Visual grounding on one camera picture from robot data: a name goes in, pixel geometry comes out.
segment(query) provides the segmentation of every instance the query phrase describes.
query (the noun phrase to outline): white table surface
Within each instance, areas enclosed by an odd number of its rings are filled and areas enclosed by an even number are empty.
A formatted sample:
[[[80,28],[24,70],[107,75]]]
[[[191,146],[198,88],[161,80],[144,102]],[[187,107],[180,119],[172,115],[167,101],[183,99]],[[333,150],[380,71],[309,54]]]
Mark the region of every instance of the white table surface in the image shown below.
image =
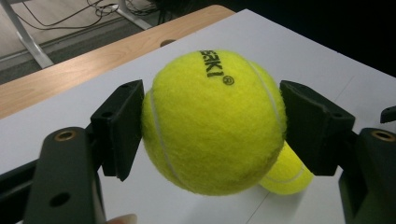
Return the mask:
[[[91,114],[119,85],[141,78],[148,91],[155,74],[168,62],[198,49],[234,50],[265,67],[277,82],[305,84],[356,116],[357,133],[364,127],[396,132],[395,122],[379,123],[381,111],[396,105],[396,78],[244,10],[1,119],[0,174],[37,159],[49,133],[86,127]],[[135,213],[139,224],[344,223],[337,184],[340,173],[339,169],[334,177],[317,176],[306,191],[292,196],[276,196],[260,186],[233,196],[201,196],[165,180],[143,144],[123,183],[100,172],[107,217]]]

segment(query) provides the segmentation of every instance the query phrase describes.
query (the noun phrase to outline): fuzzy yellow felt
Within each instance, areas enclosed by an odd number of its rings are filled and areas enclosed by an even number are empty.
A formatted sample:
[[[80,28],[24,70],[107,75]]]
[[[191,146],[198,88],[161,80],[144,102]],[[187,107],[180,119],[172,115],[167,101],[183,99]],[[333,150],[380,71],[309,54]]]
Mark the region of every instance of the fuzzy yellow felt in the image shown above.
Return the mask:
[[[276,163],[260,184],[273,193],[288,195],[304,190],[313,177],[314,175],[285,142]]]
[[[285,130],[273,79],[227,50],[174,59],[154,78],[143,103],[151,161],[177,186],[204,195],[256,185],[276,161]]]

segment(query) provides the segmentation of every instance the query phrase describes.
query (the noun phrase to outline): cable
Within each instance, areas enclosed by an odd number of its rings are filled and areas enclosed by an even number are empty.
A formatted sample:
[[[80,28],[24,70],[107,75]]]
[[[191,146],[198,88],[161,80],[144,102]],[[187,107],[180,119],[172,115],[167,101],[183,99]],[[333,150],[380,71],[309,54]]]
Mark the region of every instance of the cable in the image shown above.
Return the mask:
[[[80,12],[82,12],[83,10],[85,10],[85,9],[87,9],[87,8],[90,7],[90,6],[84,7],[84,8],[82,8],[82,9],[80,9],[79,11],[73,13],[72,15],[70,15],[70,16],[68,16],[68,17],[66,17],[66,18],[64,18],[64,19],[62,19],[62,20],[60,20],[60,21],[56,21],[55,23],[52,23],[52,24],[44,24],[42,21],[40,21],[40,20],[35,16],[35,14],[32,12],[32,10],[31,10],[24,2],[22,2],[22,3],[23,3],[23,5],[26,7],[26,9],[30,12],[30,14],[33,16],[33,18],[35,18],[35,20],[38,21],[38,23],[40,23],[42,26],[53,26],[53,25],[59,24],[59,23],[61,23],[61,22],[63,22],[63,21],[66,21],[66,20],[68,20],[68,19],[70,19],[70,18],[76,16],[78,13],[80,13]]]
[[[80,13],[81,11],[83,11],[83,10],[89,8],[89,7],[94,7],[94,8],[96,9],[96,10],[95,10],[95,15],[98,16],[99,19],[98,19],[97,21],[93,22],[92,24],[86,25],[86,26],[75,26],[75,27],[60,26],[60,27],[50,27],[50,28],[39,28],[39,27],[36,27],[36,26],[32,25],[31,23],[29,23],[27,20],[25,20],[24,18],[22,18],[20,15],[17,14],[17,16],[18,16],[22,21],[24,21],[26,24],[28,24],[29,26],[31,26],[31,27],[33,27],[33,28],[35,28],[35,29],[37,29],[37,30],[84,29],[84,28],[89,28],[89,27],[95,25],[95,24],[98,23],[104,16],[110,15],[111,13],[117,11],[118,8],[114,8],[114,7],[113,7],[113,6],[115,6],[116,4],[108,4],[108,5],[105,5],[105,6],[102,6],[102,7],[97,6],[100,2],[103,2],[103,1],[104,1],[104,0],[98,0],[98,1],[96,1],[96,2],[94,2],[94,3],[91,3],[91,2],[89,2],[89,0],[87,0],[87,4],[88,4],[88,5],[87,5],[86,7],[82,8],[81,10],[79,10],[79,11],[73,13],[72,15],[70,15],[70,16],[68,16],[68,17],[66,17],[66,18],[64,18],[64,19],[62,19],[62,20],[60,20],[60,21],[56,21],[55,23],[52,23],[52,24],[44,24],[43,22],[41,22],[41,21],[34,15],[34,13],[30,10],[30,8],[29,8],[28,6],[26,6],[25,3],[23,3],[23,4],[25,5],[25,7],[27,8],[27,10],[30,12],[30,14],[35,18],[35,20],[38,21],[41,25],[46,26],[46,27],[59,24],[59,23],[61,23],[61,22],[63,22],[63,21],[66,21],[66,20],[72,18],[73,16],[76,16],[78,13]]]
[[[154,4],[154,3],[148,4],[147,8],[138,9],[137,7],[134,6],[134,3],[132,2],[132,0],[126,0],[126,1],[127,1],[127,7],[129,9],[129,11],[136,16],[148,16],[154,12],[159,11],[156,4]]]

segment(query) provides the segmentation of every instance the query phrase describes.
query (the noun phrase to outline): metal stand leg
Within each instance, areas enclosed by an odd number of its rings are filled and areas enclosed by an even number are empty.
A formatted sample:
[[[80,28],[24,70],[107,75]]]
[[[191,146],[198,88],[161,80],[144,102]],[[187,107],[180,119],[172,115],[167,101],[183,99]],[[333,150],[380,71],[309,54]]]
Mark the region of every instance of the metal stand leg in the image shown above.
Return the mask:
[[[33,55],[35,60],[41,66],[41,68],[49,67],[53,65],[53,62],[50,60],[49,56],[43,51],[40,46],[33,40],[33,38],[27,33],[25,28],[23,27],[21,21],[18,19],[17,14],[14,9],[12,9],[8,0],[0,0],[2,7],[6,11],[8,17],[11,19],[15,28],[17,29],[18,37],[20,38],[22,44],[29,50],[29,52]]]
[[[134,14],[132,14],[129,10],[128,7],[125,4],[125,0],[119,0],[119,9],[117,9],[117,12],[125,17],[127,20],[133,22],[143,30],[147,30],[151,28],[151,25],[146,23],[145,21],[137,18]]]

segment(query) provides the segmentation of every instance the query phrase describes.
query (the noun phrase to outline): gray carpet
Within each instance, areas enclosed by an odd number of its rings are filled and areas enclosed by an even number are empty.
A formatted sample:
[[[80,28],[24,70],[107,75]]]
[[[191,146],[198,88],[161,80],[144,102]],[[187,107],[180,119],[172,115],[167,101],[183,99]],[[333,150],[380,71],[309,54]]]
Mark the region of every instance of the gray carpet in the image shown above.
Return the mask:
[[[154,13],[142,19],[154,26],[157,24],[158,15]],[[40,46],[54,63],[61,63],[142,31],[130,21],[116,18]],[[40,66],[27,50],[16,52],[0,59],[0,85],[39,70]]]

